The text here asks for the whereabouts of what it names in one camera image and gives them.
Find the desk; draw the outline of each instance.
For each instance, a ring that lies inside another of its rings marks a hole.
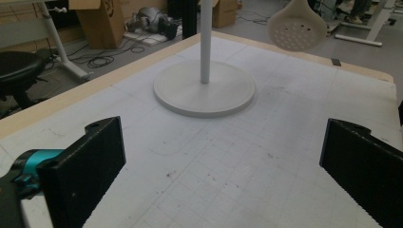
[[[157,75],[199,58],[193,36],[0,121],[0,175],[26,150],[66,148],[85,125],[121,116],[127,164],[85,227],[378,227],[318,163],[328,118],[403,148],[392,78],[213,36],[212,60],[255,79],[242,112],[193,119],[156,101]],[[32,227],[51,226],[43,198],[24,206]]]
[[[66,55],[65,48],[63,47],[62,41],[60,40],[59,34],[57,33],[56,27],[53,24],[53,20],[51,19],[51,16],[48,13],[48,8],[45,4],[45,2],[49,2],[49,1],[55,1],[55,0],[5,0],[5,1],[1,1],[0,7],[12,6],[12,5],[18,5],[18,4],[38,3],[39,7],[41,9],[41,12],[43,13],[45,25],[42,26],[40,23],[33,24],[35,22],[32,22],[32,24],[23,25],[21,28],[16,27],[15,26],[16,23],[0,25],[3,27],[3,29],[1,29],[2,35],[0,36],[0,41],[2,44],[0,45],[0,47],[6,47],[5,44],[7,44],[9,42],[9,40],[12,40],[10,42],[11,45],[18,44],[18,43],[13,43],[13,42],[15,42],[15,40],[21,40],[22,42],[31,41],[30,40],[31,36],[34,36],[34,34],[38,32],[38,30],[40,32],[42,32],[42,30],[44,30],[44,28],[45,28],[48,30],[48,34],[51,36],[51,38],[53,39],[53,41],[56,44],[58,56],[59,56],[58,60],[61,64],[61,66],[65,67],[67,70],[69,70],[71,73],[73,73],[73,75],[77,76],[78,78],[87,80],[89,78],[89,74],[86,73],[85,71],[83,71],[81,68],[75,66],[73,63],[71,63],[71,61],[68,59],[68,57]],[[21,31],[21,29],[26,29],[24,27],[28,27],[28,31],[27,31],[28,34],[22,34],[23,31]],[[17,38],[12,37],[13,34],[15,36],[15,32],[18,32]]]

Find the white circular base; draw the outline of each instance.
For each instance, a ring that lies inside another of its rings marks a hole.
[[[210,82],[201,83],[201,62],[189,61],[165,69],[154,82],[158,101],[183,116],[215,118],[243,110],[253,100],[255,83],[241,69],[210,63]]]

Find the stool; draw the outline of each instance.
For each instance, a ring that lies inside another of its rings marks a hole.
[[[0,52],[0,96],[13,96],[21,109],[35,105],[26,91],[36,83],[45,66],[45,60],[34,53]]]

